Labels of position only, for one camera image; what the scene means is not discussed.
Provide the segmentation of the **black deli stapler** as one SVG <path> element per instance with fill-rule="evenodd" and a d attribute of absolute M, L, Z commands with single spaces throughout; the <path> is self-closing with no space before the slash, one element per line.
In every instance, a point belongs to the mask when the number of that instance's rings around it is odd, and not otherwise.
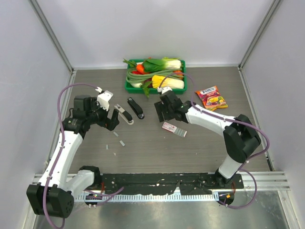
<path fill-rule="evenodd" d="M 139 119 L 144 119 L 144 113 L 142 108 L 131 97 L 127 99 L 127 103 Z"/>

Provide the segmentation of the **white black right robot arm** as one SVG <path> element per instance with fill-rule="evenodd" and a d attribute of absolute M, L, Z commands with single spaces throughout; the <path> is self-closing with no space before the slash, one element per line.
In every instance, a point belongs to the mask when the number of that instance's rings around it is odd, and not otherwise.
<path fill-rule="evenodd" d="M 233 176 L 261 144 L 257 128 L 243 114 L 220 115 L 192 101 L 182 102 L 171 90 L 161 94 L 154 107 L 160 122 L 175 119 L 198 125 L 224 139 L 227 156 L 215 172 L 215 182 L 220 188 L 231 185 Z"/>

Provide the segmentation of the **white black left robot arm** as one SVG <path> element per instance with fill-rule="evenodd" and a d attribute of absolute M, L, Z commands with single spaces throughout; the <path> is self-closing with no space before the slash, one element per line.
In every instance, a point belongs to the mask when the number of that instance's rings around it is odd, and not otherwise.
<path fill-rule="evenodd" d="M 63 130 L 49 165 L 38 184 L 29 185 L 28 200 L 36 215 L 48 214 L 66 219 L 72 212 L 74 199 L 85 189 L 97 190 L 102 183 L 100 170 L 82 166 L 77 175 L 67 180 L 72 161 L 92 125 L 112 131 L 118 124 L 118 110 L 108 118 L 109 101 L 113 94 L 102 92 L 96 97 L 78 95 L 74 98 L 69 116 L 62 122 Z"/>

